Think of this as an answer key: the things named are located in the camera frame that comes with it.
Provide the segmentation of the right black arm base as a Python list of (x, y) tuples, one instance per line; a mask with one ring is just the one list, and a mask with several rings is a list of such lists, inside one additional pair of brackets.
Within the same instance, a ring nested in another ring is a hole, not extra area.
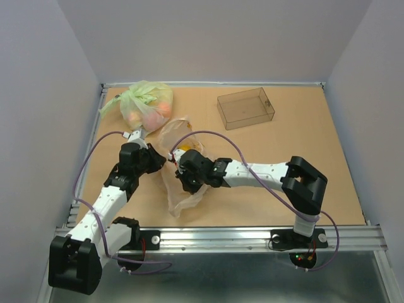
[(268, 249), (289, 253), (292, 264), (305, 271), (313, 271), (317, 263), (317, 250), (328, 248), (328, 238), (324, 229), (314, 229), (310, 237), (299, 235), (293, 229), (275, 229), (270, 232)]

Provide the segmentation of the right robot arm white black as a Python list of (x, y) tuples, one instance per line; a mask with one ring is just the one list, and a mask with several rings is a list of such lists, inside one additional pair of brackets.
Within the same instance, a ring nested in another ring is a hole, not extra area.
[(312, 241), (328, 179), (304, 158), (293, 156), (288, 162), (276, 164), (244, 163), (231, 158), (212, 161), (197, 150), (176, 149), (170, 161), (177, 169), (175, 176), (183, 190), (190, 194), (204, 185), (262, 187), (276, 198), (276, 192), (284, 193), (288, 198), (286, 206), (295, 213), (291, 241), (297, 246)]

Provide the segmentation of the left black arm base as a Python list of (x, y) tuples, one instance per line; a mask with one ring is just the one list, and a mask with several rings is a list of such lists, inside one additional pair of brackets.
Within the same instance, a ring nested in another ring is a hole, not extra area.
[(157, 251), (160, 249), (160, 231), (159, 230), (140, 230), (138, 240), (130, 241), (121, 247), (118, 257), (144, 261), (147, 251)]

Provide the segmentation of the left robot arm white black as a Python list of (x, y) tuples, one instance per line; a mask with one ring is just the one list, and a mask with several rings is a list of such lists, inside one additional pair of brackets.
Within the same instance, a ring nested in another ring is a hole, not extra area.
[(56, 236), (49, 249), (48, 284), (90, 295), (100, 283), (104, 266), (121, 248), (140, 243), (135, 219), (117, 218), (130, 200), (143, 174), (159, 171), (165, 164), (151, 144), (125, 143), (94, 204), (79, 224), (65, 236)]

